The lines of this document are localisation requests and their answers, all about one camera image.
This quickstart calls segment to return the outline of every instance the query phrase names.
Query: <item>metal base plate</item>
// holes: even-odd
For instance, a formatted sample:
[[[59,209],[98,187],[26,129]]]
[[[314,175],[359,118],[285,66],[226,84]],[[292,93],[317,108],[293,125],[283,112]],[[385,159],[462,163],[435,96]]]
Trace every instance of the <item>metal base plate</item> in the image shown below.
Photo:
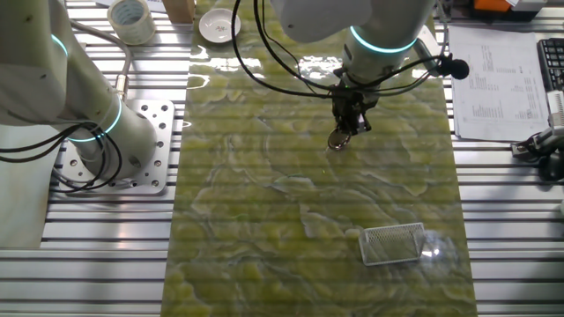
[[[113,186],[106,186],[92,191],[78,192],[70,195],[164,195],[167,186],[168,159],[173,135],[174,104],[169,100],[128,100],[128,107],[144,115],[153,125],[157,133],[158,146],[147,166],[135,176],[118,180]],[[89,181],[94,175],[82,164],[75,146],[67,142],[67,150],[63,156],[63,175],[77,181]],[[67,186],[60,184],[62,190]]]

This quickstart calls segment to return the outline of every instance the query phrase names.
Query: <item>metal mesh basket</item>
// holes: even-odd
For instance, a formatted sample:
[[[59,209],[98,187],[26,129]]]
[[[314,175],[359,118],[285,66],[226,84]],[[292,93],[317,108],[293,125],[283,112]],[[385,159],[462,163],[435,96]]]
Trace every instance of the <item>metal mesh basket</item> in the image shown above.
[[[367,266],[417,261],[425,243],[425,228],[421,223],[369,228],[362,231],[359,243]]]

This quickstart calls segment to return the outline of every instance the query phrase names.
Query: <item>orange object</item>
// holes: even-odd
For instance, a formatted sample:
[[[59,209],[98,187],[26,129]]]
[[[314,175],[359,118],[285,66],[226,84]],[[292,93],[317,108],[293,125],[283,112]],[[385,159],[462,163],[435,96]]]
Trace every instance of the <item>orange object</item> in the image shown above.
[[[505,0],[474,0],[474,9],[507,12],[511,4]]]

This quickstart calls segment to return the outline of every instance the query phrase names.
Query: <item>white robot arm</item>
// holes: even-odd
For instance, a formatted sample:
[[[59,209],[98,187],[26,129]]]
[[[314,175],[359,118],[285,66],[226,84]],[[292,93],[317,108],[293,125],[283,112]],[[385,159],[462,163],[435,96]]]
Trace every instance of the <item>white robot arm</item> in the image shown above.
[[[47,124],[60,131],[62,122],[93,122],[115,140],[116,151],[104,151],[103,179],[138,173],[151,159],[156,134],[151,123],[129,109],[78,44],[63,0],[0,1],[0,124]],[[70,140],[85,166],[96,174],[102,165],[92,134],[81,129]]]
[[[284,32],[293,40],[322,40],[348,28],[338,87],[361,87],[396,70],[414,48],[431,76],[468,76],[464,61],[443,56],[425,26],[436,0],[271,0]],[[362,92],[343,92],[333,100],[337,128],[329,147],[340,149],[351,136],[371,130],[365,113],[381,96],[377,86]]]

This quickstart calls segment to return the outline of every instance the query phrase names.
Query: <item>marble pattern surface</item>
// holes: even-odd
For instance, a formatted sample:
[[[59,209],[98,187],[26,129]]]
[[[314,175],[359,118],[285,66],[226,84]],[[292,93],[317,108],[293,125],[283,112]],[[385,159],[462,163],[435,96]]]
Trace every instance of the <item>marble pattern surface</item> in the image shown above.
[[[305,92],[268,56],[251,4],[239,14],[245,63]],[[197,13],[212,7],[233,2],[198,1]],[[337,82],[344,33],[299,45],[270,6],[267,27],[304,75]],[[197,30],[187,92],[162,316],[476,316],[440,79],[382,98],[368,112],[373,130],[341,152],[326,149],[329,100],[256,85],[230,44]],[[363,228],[416,222],[427,230],[419,262],[363,264]]]

